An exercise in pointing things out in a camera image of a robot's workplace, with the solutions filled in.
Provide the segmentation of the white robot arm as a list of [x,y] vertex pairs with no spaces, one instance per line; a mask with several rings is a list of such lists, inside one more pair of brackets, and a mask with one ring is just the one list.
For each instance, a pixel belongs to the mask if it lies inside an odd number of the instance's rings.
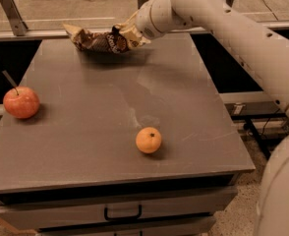
[[[155,39],[202,27],[289,117],[289,39],[233,10],[225,0],[149,0],[115,28],[128,39]],[[289,236],[289,136],[268,160],[254,236]]]

